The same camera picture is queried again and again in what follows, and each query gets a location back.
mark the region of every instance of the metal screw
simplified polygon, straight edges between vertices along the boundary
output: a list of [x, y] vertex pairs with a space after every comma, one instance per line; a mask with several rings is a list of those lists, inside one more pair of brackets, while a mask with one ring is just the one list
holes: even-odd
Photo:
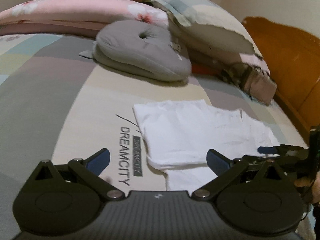
[[114, 198], [114, 199], [120, 198], [122, 197], [122, 195], [123, 195], [123, 192], [117, 189], [110, 190], [107, 193], [107, 196], [109, 198]]
[[200, 198], [205, 198], [210, 196], [210, 191], [206, 189], [198, 189], [195, 191], [195, 195]]

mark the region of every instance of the white cloth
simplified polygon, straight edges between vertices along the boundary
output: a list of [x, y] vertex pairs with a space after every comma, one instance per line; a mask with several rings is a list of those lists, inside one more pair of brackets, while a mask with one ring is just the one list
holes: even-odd
[[206, 165], [215, 149], [229, 159], [261, 156], [259, 146], [279, 145], [269, 127], [244, 111], [228, 111], [200, 101], [165, 101], [134, 105], [149, 164], [167, 174], [167, 190], [191, 194], [216, 175]]

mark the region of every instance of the blanket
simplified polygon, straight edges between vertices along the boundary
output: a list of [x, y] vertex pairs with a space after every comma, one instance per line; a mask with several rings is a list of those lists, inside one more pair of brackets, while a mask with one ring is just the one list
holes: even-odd
[[34, 0], [0, 12], [2, 28], [37, 23], [100, 30], [109, 23], [131, 19], [168, 28], [164, 11], [132, 0]]
[[[221, 109], [241, 108], [270, 127], [280, 143], [307, 147], [275, 102], [263, 106], [212, 76], [194, 75], [181, 85], [125, 74], [79, 56], [91, 48], [92, 40], [75, 36], [0, 36], [1, 240], [19, 232], [12, 203], [42, 159], [63, 164], [105, 147], [111, 161], [103, 179], [126, 194], [165, 190], [163, 174], [147, 164], [134, 104], [203, 99]], [[307, 238], [309, 218], [299, 230], [313, 239]]]

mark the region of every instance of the red fabric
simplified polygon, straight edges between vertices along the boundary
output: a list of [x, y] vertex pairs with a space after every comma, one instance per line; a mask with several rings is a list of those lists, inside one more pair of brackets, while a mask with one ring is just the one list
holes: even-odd
[[206, 65], [202, 65], [199, 63], [191, 62], [192, 65], [192, 73], [193, 74], [201, 74], [201, 75], [210, 75], [216, 76], [220, 74], [220, 70], [208, 67]]

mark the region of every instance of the bed sheet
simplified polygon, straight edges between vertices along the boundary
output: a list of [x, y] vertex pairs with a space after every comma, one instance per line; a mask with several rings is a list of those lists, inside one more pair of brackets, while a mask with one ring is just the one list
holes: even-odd
[[[100, 175], [126, 194], [165, 190], [164, 175], [146, 162], [147, 149], [132, 111], [135, 103], [199, 100], [227, 110], [242, 108], [270, 127], [278, 141], [307, 147], [281, 108], [263, 106], [212, 76], [166, 84], [102, 67], [78, 54], [92, 40], [54, 34], [0, 36], [0, 239], [19, 227], [12, 202], [42, 159], [54, 164], [111, 152]], [[124, 145], [122, 139], [129, 139]], [[311, 213], [298, 233], [315, 239]]]

